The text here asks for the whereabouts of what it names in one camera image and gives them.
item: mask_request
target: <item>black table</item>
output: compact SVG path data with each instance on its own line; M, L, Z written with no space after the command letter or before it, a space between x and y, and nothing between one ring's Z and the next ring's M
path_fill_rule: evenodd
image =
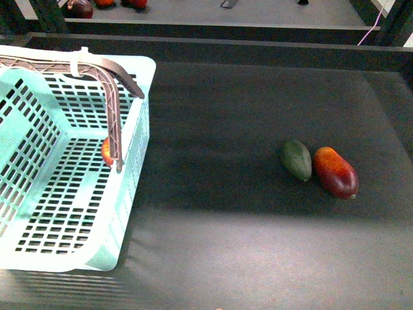
M0 309L413 307L411 50L109 39L157 61L118 266L0 271ZM84 40L110 54L27 46ZM357 198L291 177L291 137L346 157Z

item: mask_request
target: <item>black surface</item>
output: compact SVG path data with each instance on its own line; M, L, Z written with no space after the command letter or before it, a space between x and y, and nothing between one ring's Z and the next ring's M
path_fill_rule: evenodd
M41 32L38 21L28 21L33 32ZM98 23L66 20L71 34L106 36L191 37L200 39L229 39L251 41L277 41L296 43L321 43L356 45L369 31L367 27L302 27L286 28L262 26L205 26L137 23ZM378 33L375 29L365 44L371 45Z
M118 266L2 271L5 309L410 309L412 98L391 72L158 63ZM353 164L358 197L291 177L292 136Z
M0 34L25 34L28 23L14 0L0 1Z

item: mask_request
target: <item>plastic basket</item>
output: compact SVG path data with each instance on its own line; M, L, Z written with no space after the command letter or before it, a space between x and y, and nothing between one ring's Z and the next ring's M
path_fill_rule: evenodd
M47 54L52 60L62 57L53 53ZM110 94L105 82L0 65L1 269L107 271L116 266L148 145L148 92L156 65L141 56L105 58L130 74L111 72L118 86L109 87ZM88 65L81 61L70 68L76 76ZM145 98L126 88L142 90ZM115 108L119 141L116 115L108 121L107 96L120 102L120 110ZM100 152L108 134L111 157L121 155L111 169Z

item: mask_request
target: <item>black frame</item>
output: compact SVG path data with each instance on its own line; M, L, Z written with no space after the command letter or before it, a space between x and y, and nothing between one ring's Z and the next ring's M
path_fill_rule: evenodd
M402 47L413 33L413 2L396 0L374 40L375 45Z
M0 34L10 36L29 31L28 22L14 0L0 1Z

